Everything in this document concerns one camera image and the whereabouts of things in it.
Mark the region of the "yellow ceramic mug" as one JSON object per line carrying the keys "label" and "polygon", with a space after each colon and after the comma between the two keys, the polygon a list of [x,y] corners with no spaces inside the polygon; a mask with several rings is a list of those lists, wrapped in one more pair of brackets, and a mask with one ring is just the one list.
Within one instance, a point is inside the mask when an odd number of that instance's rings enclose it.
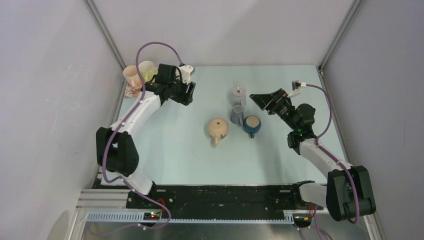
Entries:
{"label": "yellow ceramic mug", "polygon": [[155,67],[154,63],[148,60],[141,62],[138,65],[138,69],[145,82],[152,81],[154,75],[156,75],[158,72],[158,69]]}

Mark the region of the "pink ceramic mug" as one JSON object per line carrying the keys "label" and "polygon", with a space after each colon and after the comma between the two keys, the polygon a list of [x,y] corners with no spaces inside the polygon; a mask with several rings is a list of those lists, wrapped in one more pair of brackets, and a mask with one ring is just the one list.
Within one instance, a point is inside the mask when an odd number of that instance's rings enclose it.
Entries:
{"label": "pink ceramic mug", "polygon": [[126,79],[127,84],[132,88],[137,88],[142,85],[142,82],[138,75],[137,70],[138,70],[138,67],[136,65],[130,65],[130,66],[127,66],[122,71],[122,74],[124,78]]}

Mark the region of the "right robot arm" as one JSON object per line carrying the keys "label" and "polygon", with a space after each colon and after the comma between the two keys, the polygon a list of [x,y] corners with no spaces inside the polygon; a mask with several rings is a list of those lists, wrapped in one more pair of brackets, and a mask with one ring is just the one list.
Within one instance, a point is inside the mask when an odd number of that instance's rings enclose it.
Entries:
{"label": "right robot arm", "polygon": [[290,128],[288,147],[310,161],[325,177],[326,184],[305,182],[290,195],[297,209],[309,203],[328,210],[337,222],[356,223],[362,216],[373,215],[376,202],[368,170],[338,158],[313,131],[315,108],[308,103],[295,107],[283,89],[272,93],[250,94],[250,99],[269,115],[279,116]]}

